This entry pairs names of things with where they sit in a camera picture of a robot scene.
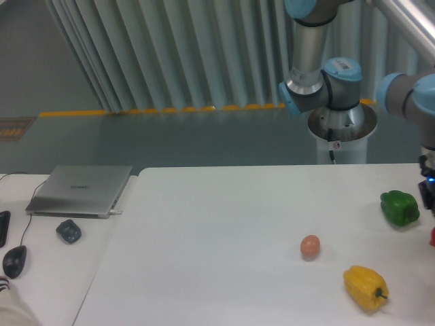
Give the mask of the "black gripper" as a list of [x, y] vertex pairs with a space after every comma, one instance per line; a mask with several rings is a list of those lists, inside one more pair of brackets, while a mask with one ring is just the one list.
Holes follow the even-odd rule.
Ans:
[[425, 209], [434, 215], [434, 149], [422, 147], [418, 162], [421, 175], [427, 179], [419, 183], [421, 199]]

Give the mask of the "beige striped sleeve forearm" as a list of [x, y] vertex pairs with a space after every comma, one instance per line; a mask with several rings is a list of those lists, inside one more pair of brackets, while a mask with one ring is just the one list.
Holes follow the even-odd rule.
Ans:
[[10, 282], [4, 276], [1, 276], [1, 325], [39, 325], [11, 290]]

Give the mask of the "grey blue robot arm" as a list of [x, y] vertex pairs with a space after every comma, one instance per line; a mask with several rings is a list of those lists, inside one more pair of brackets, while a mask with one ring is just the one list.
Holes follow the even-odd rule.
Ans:
[[[285, 108], [299, 114], [309, 112], [309, 130], [317, 139], [317, 160], [337, 162], [340, 150], [345, 162], [366, 159], [366, 142], [377, 125], [375, 112], [360, 102], [362, 70], [349, 58], [323, 61], [328, 25], [335, 19], [341, 1], [286, 1], [295, 21], [292, 68], [279, 93]], [[434, 72], [385, 76], [376, 93], [380, 107], [414, 123], [421, 135], [419, 191], [424, 207], [434, 210]]]

